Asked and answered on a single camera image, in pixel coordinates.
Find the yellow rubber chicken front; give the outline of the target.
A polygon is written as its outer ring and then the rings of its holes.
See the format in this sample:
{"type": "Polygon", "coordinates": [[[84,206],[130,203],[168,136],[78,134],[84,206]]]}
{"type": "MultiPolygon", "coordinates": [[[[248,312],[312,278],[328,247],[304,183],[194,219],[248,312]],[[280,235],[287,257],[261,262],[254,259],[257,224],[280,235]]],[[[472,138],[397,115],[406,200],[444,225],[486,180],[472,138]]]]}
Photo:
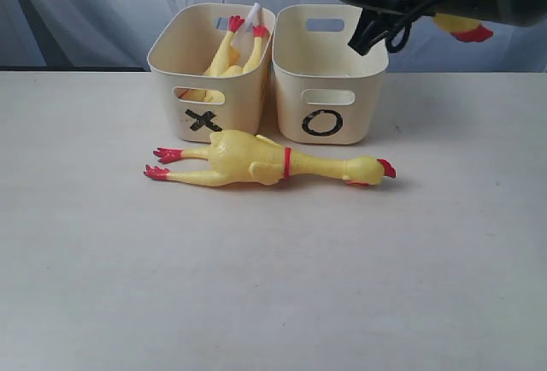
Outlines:
{"type": "Polygon", "coordinates": [[[435,14],[435,25],[463,43],[482,43],[494,35],[481,21],[455,15],[435,14]]]}

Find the yellow rubber chicken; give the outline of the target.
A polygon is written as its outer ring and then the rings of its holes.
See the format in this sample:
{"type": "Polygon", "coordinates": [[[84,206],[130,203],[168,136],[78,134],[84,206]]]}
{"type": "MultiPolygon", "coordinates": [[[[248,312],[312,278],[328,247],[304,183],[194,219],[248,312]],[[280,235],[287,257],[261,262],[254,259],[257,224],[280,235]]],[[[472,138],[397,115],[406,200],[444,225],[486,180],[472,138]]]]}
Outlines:
{"type": "Polygon", "coordinates": [[[220,187],[234,183],[272,186],[292,176],[318,175],[351,185],[376,186],[384,178],[397,177],[396,169],[385,159],[359,156],[337,160],[311,156],[281,145],[260,134],[223,130],[209,135],[210,143],[194,149],[158,147],[154,155],[162,164],[184,159],[206,160],[208,170],[174,172],[147,165],[144,176],[196,186],[220,187]]]}
{"type": "Polygon", "coordinates": [[[435,14],[435,25],[463,43],[482,43],[494,35],[481,21],[455,15],[435,14]]]}

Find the headless yellow rubber chicken body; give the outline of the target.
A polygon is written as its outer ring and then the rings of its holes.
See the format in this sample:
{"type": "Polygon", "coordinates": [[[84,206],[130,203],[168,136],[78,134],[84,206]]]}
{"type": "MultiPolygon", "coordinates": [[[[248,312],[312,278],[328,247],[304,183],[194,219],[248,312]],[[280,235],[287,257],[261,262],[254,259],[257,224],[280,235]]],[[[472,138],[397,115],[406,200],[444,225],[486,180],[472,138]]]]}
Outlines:
{"type": "MultiPolygon", "coordinates": [[[[204,76],[213,77],[233,77],[248,73],[254,70],[262,59],[263,39],[268,34],[268,29],[264,25],[252,27],[253,49],[249,59],[243,66],[238,65],[240,52],[232,45],[232,41],[239,33],[240,27],[245,23],[245,19],[240,15],[232,15],[228,20],[228,27],[224,38],[222,39],[215,56],[209,67],[203,73],[204,76]]],[[[224,103],[225,95],[221,91],[202,90],[202,89],[184,89],[180,95],[180,100],[205,102],[205,103],[224,103]]]]}

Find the yellow rubber chicken back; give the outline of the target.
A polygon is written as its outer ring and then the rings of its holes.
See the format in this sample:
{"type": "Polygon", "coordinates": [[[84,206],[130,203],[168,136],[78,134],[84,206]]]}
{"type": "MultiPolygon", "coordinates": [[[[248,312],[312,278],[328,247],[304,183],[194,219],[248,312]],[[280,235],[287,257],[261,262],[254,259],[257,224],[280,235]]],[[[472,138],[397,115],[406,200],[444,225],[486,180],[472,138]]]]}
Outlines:
{"type": "Polygon", "coordinates": [[[184,159],[206,160],[208,170],[174,172],[147,165],[144,176],[196,186],[220,187],[234,183],[272,186],[292,176],[318,175],[351,185],[376,186],[384,178],[397,177],[396,169],[385,159],[359,156],[337,160],[311,156],[281,145],[260,134],[223,130],[209,135],[210,143],[194,149],[158,147],[154,155],[162,164],[184,159]]]}

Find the cream bin marked O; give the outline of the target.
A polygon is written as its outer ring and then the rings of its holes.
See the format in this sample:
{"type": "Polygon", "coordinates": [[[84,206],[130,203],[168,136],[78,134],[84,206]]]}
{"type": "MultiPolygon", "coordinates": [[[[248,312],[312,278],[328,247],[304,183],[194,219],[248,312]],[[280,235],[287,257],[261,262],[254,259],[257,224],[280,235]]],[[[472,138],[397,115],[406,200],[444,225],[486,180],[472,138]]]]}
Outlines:
{"type": "Polygon", "coordinates": [[[365,56],[348,42],[361,10],[337,4],[282,9],[272,61],[278,126],[303,144],[354,144],[373,118],[389,58],[383,44],[365,56]]]}

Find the cream bin marked X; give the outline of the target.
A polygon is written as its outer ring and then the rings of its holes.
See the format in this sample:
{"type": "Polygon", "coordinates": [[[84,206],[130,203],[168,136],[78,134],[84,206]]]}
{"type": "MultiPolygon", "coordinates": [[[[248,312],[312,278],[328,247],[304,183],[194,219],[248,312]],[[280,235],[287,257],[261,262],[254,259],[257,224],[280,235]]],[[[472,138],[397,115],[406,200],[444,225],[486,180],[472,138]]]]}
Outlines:
{"type": "MultiPolygon", "coordinates": [[[[262,59],[252,71],[233,77],[204,76],[225,36],[232,15],[245,18],[252,6],[200,3],[182,9],[166,26],[148,54],[148,64],[172,132],[178,138],[206,142],[211,132],[238,129],[255,133],[268,93],[271,37],[276,17],[262,8],[259,25],[268,29],[262,59]],[[184,89],[221,91],[224,103],[180,100],[184,89]]],[[[252,30],[238,50],[243,66],[253,49],[252,30]]]]}

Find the white backdrop curtain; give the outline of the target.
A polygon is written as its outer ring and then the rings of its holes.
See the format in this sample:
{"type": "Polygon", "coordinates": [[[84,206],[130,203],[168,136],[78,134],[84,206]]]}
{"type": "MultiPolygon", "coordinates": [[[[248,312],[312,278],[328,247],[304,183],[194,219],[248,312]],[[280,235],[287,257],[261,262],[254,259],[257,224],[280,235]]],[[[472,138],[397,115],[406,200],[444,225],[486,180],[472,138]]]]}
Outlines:
{"type": "MultiPolygon", "coordinates": [[[[258,2],[277,14],[298,3],[335,0],[1,0],[1,67],[148,69],[157,36],[194,3],[258,2]]],[[[546,21],[530,28],[487,25],[481,44],[457,42],[431,19],[414,24],[392,72],[545,72],[546,21]]]]}

